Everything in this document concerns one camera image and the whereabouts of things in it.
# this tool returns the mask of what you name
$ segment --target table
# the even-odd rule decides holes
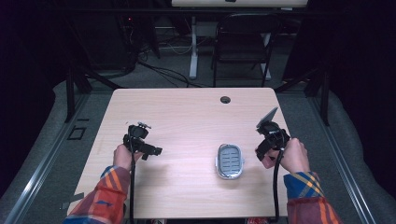
[[[172,0],[172,7],[281,7],[290,10],[291,7],[305,7],[307,0],[236,0],[226,2],[225,0]],[[190,78],[197,78],[198,49],[196,41],[196,19],[191,17],[191,64]],[[262,71],[266,64],[261,64]],[[271,75],[268,70],[266,80],[270,80]]]
[[[222,103],[222,96],[231,102]],[[264,139],[256,125],[275,106],[273,121],[287,130],[275,92],[269,88],[116,90],[76,194],[87,195],[94,189],[128,126],[142,121],[152,127],[145,142],[162,147],[163,152],[136,163],[134,218],[273,217],[273,169],[262,166],[254,149]],[[217,174],[215,158],[222,144],[242,150],[244,171],[237,179]],[[287,215],[286,173],[280,167],[281,216]],[[76,205],[71,203],[68,213]]]

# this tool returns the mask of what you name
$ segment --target black cable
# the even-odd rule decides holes
[[[285,136],[282,133],[282,130],[272,124],[273,127],[277,128],[277,130],[282,134],[282,146],[277,146],[279,149],[279,153],[276,157],[276,163],[274,167],[274,175],[273,175],[273,194],[274,194],[274,207],[275,207],[275,218],[269,218],[270,223],[277,223],[279,221],[279,199],[277,197],[277,174],[279,171],[280,161],[283,159],[283,153],[285,152]]]
[[[131,161],[131,184],[129,186],[129,221],[130,223],[134,223],[134,174],[136,168],[136,161],[134,160],[134,149],[132,148],[132,142],[129,142],[129,148],[132,153],[132,161]]]
[[[150,51],[151,49],[142,49],[142,50],[140,50],[141,52],[139,53],[139,55],[138,55],[138,57],[139,57],[139,60],[140,61],[143,61],[143,62],[146,62],[146,61],[148,61],[149,60],[149,54],[148,54],[148,52]]]
[[[280,161],[282,160],[284,149],[279,151],[277,154],[276,163],[274,167],[274,179],[273,179],[273,193],[274,193],[274,207],[275,207],[275,218],[270,218],[271,223],[277,223],[279,221],[279,199],[277,198],[277,173],[279,171]]]
[[[107,79],[112,79],[112,78],[117,78],[117,77],[125,77],[128,74],[130,74],[132,71],[131,69],[123,69],[122,71],[119,71],[118,73],[110,74],[110,75],[104,75],[104,73],[97,72],[101,77],[105,77]]]
[[[151,70],[155,71],[156,73],[158,73],[160,76],[162,76],[164,78],[165,77],[170,77],[170,78],[176,79],[176,80],[178,80],[180,82],[186,83],[186,85],[187,85],[186,88],[188,88],[189,86],[200,87],[200,88],[202,86],[204,86],[203,84],[201,84],[202,86],[200,86],[200,85],[198,85],[196,83],[189,82],[185,76],[183,76],[182,74],[180,74],[180,73],[178,73],[176,71],[173,71],[173,70],[170,70],[170,69],[167,69],[167,68],[156,67],[156,66],[153,66],[153,65],[149,65],[147,63],[142,63],[142,62],[137,62],[137,63],[142,65],[142,66],[144,66],[144,67],[147,67],[148,69],[151,69]]]

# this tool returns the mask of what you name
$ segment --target shirt sleeve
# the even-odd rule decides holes
[[[324,197],[318,175],[299,172],[284,176],[289,223],[343,223]]]
[[[130,173],[124,168],[107,167],[95,189],[78,203],[64,224],[121,223],[130,182]]]

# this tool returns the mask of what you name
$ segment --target hand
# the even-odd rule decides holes
[[[139,160],[142,157],[142,152],[136,152],[134,154],[134,160]],[[131,171],[132,153],[126,148],[125,145],[121,144],[114,150],[113,165],[124,168],[127,171]]]
[[[262,161],[264,166],[266,168],[269,168],[267,166],[274,166],[276,160],[270,160],[270,162],[268,160],[270,157],[277,158],[278,154],[279,151],[269,150]],[[304,144],[297,138],[292,138],[285,147],[283,159],[280,161],[280,164],[290,173],[309,172],[310,168],[307,154]]]

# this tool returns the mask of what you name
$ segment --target small round hole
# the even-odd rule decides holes
[[[231,102],[231,99],[230,99],[230,97],[228,97],[228,96],[223,96],[223,97],[220,98],[220,101],[221,101],[222,103],[224,103],[224,104],[228,104],[228,103]]]

